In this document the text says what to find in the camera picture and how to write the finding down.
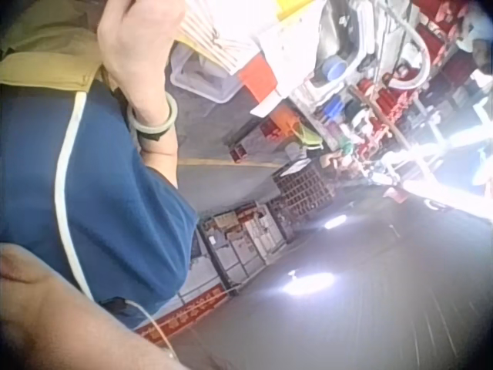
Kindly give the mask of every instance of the forearm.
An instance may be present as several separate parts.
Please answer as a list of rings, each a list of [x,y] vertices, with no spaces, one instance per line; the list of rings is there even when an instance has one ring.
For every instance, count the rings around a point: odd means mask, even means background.
[[[148,86],[143,91],[147,96],[133,99],[130,104],[134,108],[138,121],[146,126],[161,126],[169,117],[169,106],[164,88],[159,91]],[[141,156],[144,164],[161,173],[171,184],[178,186],[176,168],[178,163],[178,140],[173,125],[158,141],[139,138],[142,148]]]

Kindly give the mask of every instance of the blue shirt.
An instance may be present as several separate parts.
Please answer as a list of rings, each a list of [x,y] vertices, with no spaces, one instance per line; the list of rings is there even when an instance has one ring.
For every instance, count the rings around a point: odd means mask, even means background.
[[[0,241],[22,245],[77,286],[55,218],[55,169],[75,93],[2,86]],[[96,301],[155,313],[183,285],[196,214],[147,168],[110,91],[94,82],[69,161],[69,228]],[[134,327],[143,316],[120,319]]]

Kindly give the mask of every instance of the pipe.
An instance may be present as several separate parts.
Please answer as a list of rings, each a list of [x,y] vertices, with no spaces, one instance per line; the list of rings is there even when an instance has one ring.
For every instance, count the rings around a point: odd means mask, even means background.
[[[430,52],[428,51],[428,48],[426,47],[424,40],[419,36],[416,30],[413,29],[411,25],[409,25],[409,23],[403,21],[401,17],[395,14],[392,8],[388,7],[384,3],[378,2],[377,4],[384,12],[389,14],[389,16],[392,17],[394,21],[397,22],[405,30],[405,32],[409,34],[412,40],[418,45],[418,48],[420,49],[421,56],[423,59],[423,64],[421,65],[421,69],[419,73],[416,75],[416,77],[414,77],[409,81],[401,81],[399,79],[392,78],[392,80],[389,82],[389,87],[399,90],[417,89],[427,81],[430,75],[430,71],[431,71]]]

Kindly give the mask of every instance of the hand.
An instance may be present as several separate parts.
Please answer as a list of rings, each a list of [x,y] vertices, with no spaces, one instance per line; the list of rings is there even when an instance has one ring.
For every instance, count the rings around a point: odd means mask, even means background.
[[[183,0],[108,0],[98,27],[103,64],[143,124],[169,115],[164,69],[185,15]]]

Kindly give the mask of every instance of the person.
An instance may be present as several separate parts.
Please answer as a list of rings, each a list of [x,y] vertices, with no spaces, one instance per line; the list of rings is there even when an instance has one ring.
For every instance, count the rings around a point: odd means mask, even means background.
[[[457,46],[471,52],[478,69],[491,75],[491,43],[493,42],[493,22],[476,2],[469,3],[468,14],[462,19]]]
[[[186,370],[23,247],[0,244],[2,368]]]
[[[197,222],[176,189],[177,106],[164,74],[186,8],[108,0],[97,35],[86,9],[38,0],[2,40],[0,242],[106,308],[124,298],[152,315],[186,279]],[[113,313],[129,328],[145,319]]]

